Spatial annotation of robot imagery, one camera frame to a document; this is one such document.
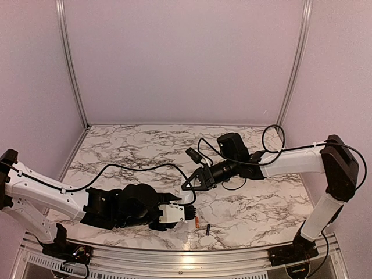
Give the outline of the white remote control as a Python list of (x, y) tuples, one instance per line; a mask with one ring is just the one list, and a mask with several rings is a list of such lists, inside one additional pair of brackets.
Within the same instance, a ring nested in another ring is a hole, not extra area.
[(178, 204), (189, 204), (194, 200), (194, 194), (190, 188), (186, 190), (181, 189), (177, 196), (180, 198)]

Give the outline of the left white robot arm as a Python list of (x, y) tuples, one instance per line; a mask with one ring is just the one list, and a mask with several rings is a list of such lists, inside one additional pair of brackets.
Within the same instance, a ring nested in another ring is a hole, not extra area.
[(40, 241), (51, 243), (52, 251), (62, 259), (73, 254), (73, 245), (58, 236), (62, 229), (34, 208), (35, 204), (105, 230), (148, 225), (164, 231), (186, 220), (186, 207), (176, 203), (176, 196), (157, 192), (148, 184), (109, 191), (78, 190), (31, 171), (17, 156), (14, 149), (1, 155), (1, 209), (13, 214)]

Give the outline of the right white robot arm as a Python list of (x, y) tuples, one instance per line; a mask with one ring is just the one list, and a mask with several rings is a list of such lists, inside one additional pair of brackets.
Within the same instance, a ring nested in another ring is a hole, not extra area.
[(325, 174), (328, 183), (325, 195), (299, 229), (295, 242), (288, 247), (288, 256), (293, 260), (301, 260), (310, 252), (310, 242), (333, 222), (357, 190), (359, 164), (337, 135), (330, 135), (324, 142), (282, 149), (277, 153), (263, 150), (250, 154), (238, 133), (224, 134), (218, 137), (217, 143), (224, 161), (197, 168), (183, 182), (183, 192), (208, 191), (234, 176), (264, 180), (285, 174)]

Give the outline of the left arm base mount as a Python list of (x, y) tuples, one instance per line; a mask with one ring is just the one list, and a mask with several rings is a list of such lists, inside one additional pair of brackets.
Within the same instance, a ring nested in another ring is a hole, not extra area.
[(43, 254), (62, 259), (65, 262), (88, 265), (93, 248), (89, 245), (68, 241), (67, 230), (61, 224), (57, 223), (56, 229), (56, 237), (53, 239), (53, 243), (41, 245)]

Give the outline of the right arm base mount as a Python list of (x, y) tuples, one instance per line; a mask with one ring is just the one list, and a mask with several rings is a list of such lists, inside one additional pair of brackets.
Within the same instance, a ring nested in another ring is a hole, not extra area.
[(269, 261), (272, 266), (310, 260), (319, 255), (315, 241), (308, 241), (301, 236), (302, 227), (303, 224), (300, 226), (290, 244), (275, 246), (268, 249)]

